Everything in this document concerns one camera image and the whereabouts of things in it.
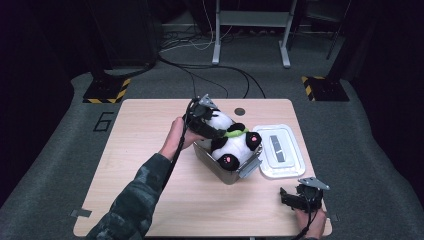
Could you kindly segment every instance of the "cable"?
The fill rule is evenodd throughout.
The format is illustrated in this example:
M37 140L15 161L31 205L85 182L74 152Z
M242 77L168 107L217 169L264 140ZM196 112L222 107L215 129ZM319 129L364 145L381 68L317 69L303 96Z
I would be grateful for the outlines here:
M312 222L315 220L315 217L317 216L318 213L318 209L315 210L315 215L312 218L312 214L311 214L311 204L310 204L310 200L305 196L306 199L306 206L308 207L308 224L306 224L306 227L304 227L302 229L302 231L300 231L300 233L298 235L296 235L296 237L294 237L292 240L299 240L301 239L303 236L305 236L305 234L309 231L309 227L311 226Z
M247 97L247 94L248 94L249 89L250 89L249 78L252 79L255 82L256 86L261 91L262 96L264 98L266 98L265 92L263 91L262 87L259 85L258 81L252 75L250 75L249 73L247 73L244 70L241 70L239 68L230 67L230 66L223 66L223 65L199 65L199 64L173 63L173 62L170 62L170 61L168 61L168 60L166 60L162 57L159 57L158 59L160 61L164 62L164 63L170 64L172 66L176 66L176 67L181 68L181 69L184 69L184 71L186 71L186 72L189 72L186 69L210 69L210 68L223 68L223 69L230 69L230 70L236 71L236 72L242 74L245 77L246 82L247 82L247 90L246 90L246 93L244 94L243 98Z

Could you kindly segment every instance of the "panda plush toy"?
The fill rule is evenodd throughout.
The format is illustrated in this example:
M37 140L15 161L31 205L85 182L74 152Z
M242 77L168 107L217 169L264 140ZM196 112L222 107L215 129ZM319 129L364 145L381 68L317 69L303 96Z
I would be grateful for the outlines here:
M237 170L252 157L262 138L257 132L250 132L244 124L234 123L223 112L215 109L206 124L215 129L226 130L222 138L212 139L210 149L212 158L227 171Z

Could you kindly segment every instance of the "hand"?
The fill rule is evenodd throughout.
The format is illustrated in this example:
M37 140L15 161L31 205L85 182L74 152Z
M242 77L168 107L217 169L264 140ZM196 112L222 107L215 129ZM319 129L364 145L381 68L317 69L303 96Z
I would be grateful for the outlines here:
M178 144L180 142L181 134L183 133L184 128L184 120L182 117L177 117L171 125L171 129L169 130L168 136L166 137L165 143L163 144L161 150L159 151L164 157L172 160L177 151ZM187 129L184 135L185 141L182 149L186 149L193 142L201 139L205 139L204 137L195 134L190 129Z
M308 224L309 214L299 209L294 209L294 211L296 213L297 224L299 226L299 229L302 230ZM327 216L325 215L325 212L322 210L322 208L318 209L315 219L309 226L309 230L306 233L305 238L314 237L316 239L321 239L322 234L324 233L326 220Z

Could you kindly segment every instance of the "dark background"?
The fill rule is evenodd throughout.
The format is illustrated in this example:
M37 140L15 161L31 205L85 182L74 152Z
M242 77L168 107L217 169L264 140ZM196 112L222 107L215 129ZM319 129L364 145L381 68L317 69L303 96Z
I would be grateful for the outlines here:
M190 1L183 3L186 7L195 5L193 2L188 5ZM351 84L363 103L373 136L411 183L421 203L424 202L422 5L418 0L354 1L345 32L347 44L335 61L339 73L349 66L360 66L351 74ZM72 4L2 1L0 11L0 203L3 204L66 113L73 98L71 79L89 71L90 56L98 59L96 64L104 69L110 69L111 64L84 1L72 1ZM76 13L77 18L70 16L70 12ZM79 25L82 39L72 29L75 19L82 23ZM364 33L371 23L375 25L368 39L363 34L349 34L358 29ZM368 48L352 44L362 41L369 44ZM81 52L87 43L91 44L90 53ZM352 62L352 51L360 56L355 61L361 64Z

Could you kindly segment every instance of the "wooden table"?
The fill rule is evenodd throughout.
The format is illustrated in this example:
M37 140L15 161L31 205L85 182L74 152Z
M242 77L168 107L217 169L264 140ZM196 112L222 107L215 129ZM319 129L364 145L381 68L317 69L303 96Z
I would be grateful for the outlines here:
M289 100L213 99L221 111L249 129L256 125L286 124L293 130L306 165L301 177L315 176L304 139ZM85 236L108 212L139 167L159 151L171 122L182 116L189 100L126 100L113 126L103 156L82 209L90 217L78 217L76 236ZM243 116L234 113L245 109ZM269 180L259 169L233 185L219 180L194 149L181 152L174 172L157 204L147 236L294 236L299 233L294 211L283 205L279 189L295 194L297 178ZM332 226L327 221L324 235Z

